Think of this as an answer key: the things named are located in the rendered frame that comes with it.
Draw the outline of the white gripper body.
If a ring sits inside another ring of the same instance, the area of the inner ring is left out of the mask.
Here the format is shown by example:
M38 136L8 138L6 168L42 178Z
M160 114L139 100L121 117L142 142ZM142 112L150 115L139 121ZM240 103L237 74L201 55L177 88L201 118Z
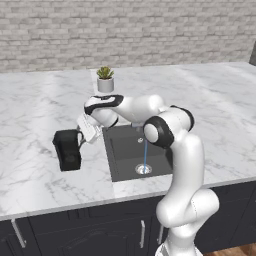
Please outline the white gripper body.
M81 114L77 119L77 124L82 132L84 139L88 143L93 143L100 136L100 129L98 126L93 126L89 123L87 117Z

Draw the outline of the black jug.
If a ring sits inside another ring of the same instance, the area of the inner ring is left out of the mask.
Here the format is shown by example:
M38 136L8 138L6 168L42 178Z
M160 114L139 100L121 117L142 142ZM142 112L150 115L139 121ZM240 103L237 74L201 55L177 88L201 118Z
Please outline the black jug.
M78 142L77 129L56 131L53 138L57 157L59 160L60 170L74 171L81 167L80 144Z

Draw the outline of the dark sink basin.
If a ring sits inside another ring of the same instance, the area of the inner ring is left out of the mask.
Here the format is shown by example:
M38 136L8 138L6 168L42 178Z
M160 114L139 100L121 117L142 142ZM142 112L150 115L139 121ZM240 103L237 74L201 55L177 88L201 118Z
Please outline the dark sink basin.
M102 128L113 182L172 174L172 151L148 142L147 168L144 171L144 134L131 125Z

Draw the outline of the blue water stream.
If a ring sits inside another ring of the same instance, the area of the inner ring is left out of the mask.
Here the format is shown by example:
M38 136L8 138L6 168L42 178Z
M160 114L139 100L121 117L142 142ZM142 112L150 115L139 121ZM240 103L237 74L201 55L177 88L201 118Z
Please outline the blue water stream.
M148 141L147 139L144 139L144 164L143 164L144 171L147 168L147 152L148 152Z

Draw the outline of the green plant in white pot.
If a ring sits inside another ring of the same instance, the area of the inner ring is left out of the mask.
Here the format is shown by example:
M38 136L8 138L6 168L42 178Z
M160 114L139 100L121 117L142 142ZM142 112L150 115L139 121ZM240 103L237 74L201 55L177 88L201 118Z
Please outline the green plant in white pot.
M97 88L99 92L110 93L114 90L114 71L108 66L102 66L97 70Z

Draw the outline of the dark cupboard door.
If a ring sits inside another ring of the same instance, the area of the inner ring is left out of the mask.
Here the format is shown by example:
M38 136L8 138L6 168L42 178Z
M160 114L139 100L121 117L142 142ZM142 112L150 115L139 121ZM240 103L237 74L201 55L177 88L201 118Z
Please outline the dark cupboard door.
M22 247L10 220L0 222L0 256L32 256L33 243L30 230L25 221L16 221L22 238L26 241Z
M195 245L201 253L230 247L255 186L256 181L212 187L219 198L220 207L196 234Z
M42 256L146 256L152 206L149 199L30 217ZM141 220L146 225L140 248Z

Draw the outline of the dark appliance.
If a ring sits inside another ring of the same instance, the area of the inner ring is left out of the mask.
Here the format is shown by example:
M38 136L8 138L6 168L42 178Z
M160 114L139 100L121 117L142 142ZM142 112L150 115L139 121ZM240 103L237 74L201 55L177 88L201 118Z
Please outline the dark appliance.
M256 41L253 46L253 50L250 56L249 64L256 66Z

